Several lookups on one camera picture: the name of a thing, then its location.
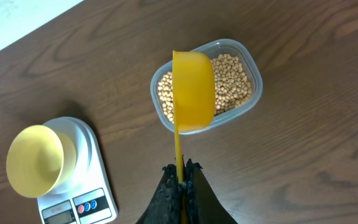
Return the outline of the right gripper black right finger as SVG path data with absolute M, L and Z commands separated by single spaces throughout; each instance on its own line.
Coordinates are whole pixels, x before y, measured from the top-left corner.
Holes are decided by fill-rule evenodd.
M 219 202 L 198 162 L 188 159 L 184 185 L 188 223 L 237 224 Z

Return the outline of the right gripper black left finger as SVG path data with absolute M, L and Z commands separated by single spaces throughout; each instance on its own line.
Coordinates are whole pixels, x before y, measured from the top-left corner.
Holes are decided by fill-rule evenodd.
M 163 176 L 145 212 L 136 224 L 179 224 L 182 192 L 177 181 L 176 166 L 163 167 Z

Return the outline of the yellow measuring scoop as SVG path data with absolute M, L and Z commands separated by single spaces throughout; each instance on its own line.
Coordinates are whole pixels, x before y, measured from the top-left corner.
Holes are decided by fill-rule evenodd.
M 208 127 L 214 118 L 214 71 L 210 59 L 200 52 L 172 54 L 174 135 L 177 179 L 184 181 L 180 133 Z

